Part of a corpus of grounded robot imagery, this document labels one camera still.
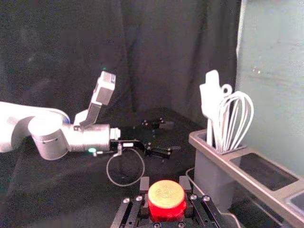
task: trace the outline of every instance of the gold lid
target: gold lid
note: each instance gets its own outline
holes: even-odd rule
[[[178,183],[171,180],[161,180],[149,188],[148,198],[153,205],[170,209],[182,203],[185,198],[185,192]]]

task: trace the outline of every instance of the black cloth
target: black cloth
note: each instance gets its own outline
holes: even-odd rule
[[[199,85],[233,87],[240,0],[4,1],[0,99],[87,109],[102,69],[117,75],[108,113],[167,107],[195,122]]]
[[[143,119],[159,117],[174,121],[174,128],[159,132],[153,143],[160,147],[180,146],[181,150],[175,151],[169,160],[144,158],[144,175],[150,177],[151,183],[163,179],[178,181],[194,166],[195,149],[188,143],[188,136],[200,129],[197,124],[166,108],[105,118],[104,122],[132,127]],[[124,159],[135,175],[141,164],[136,157],[132,162],[134,156],[127,155],[123,154]],[[75,152],[60,160],[46,161],[28,138],[19,149],[0,208],[0,227],[110,227],[121,200],[139,194],[139,183],[126,188],[113,185],[105,172],[109,158]]]

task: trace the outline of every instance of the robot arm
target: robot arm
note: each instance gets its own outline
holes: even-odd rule
[[[103,71],[88,110],[77,114],[74,124],[58,109],[0,102],[0,152],[18,148],[23,138],[30,135],[46,160],[59,159],[68,151],[82,152],[89,148],[108,151],[110,140],[117,140],[120,130],[94,123],[102,104],[109,103],[114,89],[115,75]]]

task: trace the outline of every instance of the white cable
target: white cable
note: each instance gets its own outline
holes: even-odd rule
[[[189,172],[191,171],[191,170],[193,170],[194,168],[190,168],[190,169],[188,169],[187,171],[186,171],[186,176],[187,176],[187,178],[189,179],[189,181],[193,184],[193,186],[195,186],[196,188],[197,188],[197,190],[204,196],[205,195],[205,193],[199,188],[199,186],[194,182],[194,180],[192,180],[192,178],[189,176]],[[222,212],[220,212],[221,213],[221,215],[228,215],[228,216],[231,216],[234,220],[235,220],[235,222],[236,222],[236,224],[237,224],[237,228],[242,228],[241,227],[241,225],[240,225],[240,222],[238,221],[238,219],[237,219],[237,217],[234,215],[234,214],[232,214],[232,213],[222,213]]]
[[[143,174],[144,174],[144,170],[145,170],[145,164],[144,164],[143,158],[141,157],[141,155],[140,155],[135,149],[132,149],[132,148],[124,148],[123,151],[124,151],[124,150],[131,150],[131,151],[135,152],[135,153],[138,155],[138,157],[139,157],[140,160],[142,161],[142,174],[141,174],[141,176],[140,176],[137,180],[135,180],[135,181],[133,181],[132,183],[129,183],[129,184],[119,184],[119,183],[115,182],[115,181],[111,178],[110,173],[109,173],[109,164],[110,164],[110,161],[111,161],[113,158],[117,157],[117,156],[113,155],[113,156],[108,160],[108,163],[106,164],[106,175],[108,176],[109,180],[110,180],[113,184],[115,184],[115,185],[117,185],[117,186],[119,186],[119,187],[128,187],[128,186],[134,185],[135,183],[137,183],[137,182],[141,179],[141,177],[142,177]]]

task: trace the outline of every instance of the red container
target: red container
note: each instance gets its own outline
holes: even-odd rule
[[[148,205],[153,222],[181,221],[186,209],[185,191],[174,181],[158,181],[149,188]]]

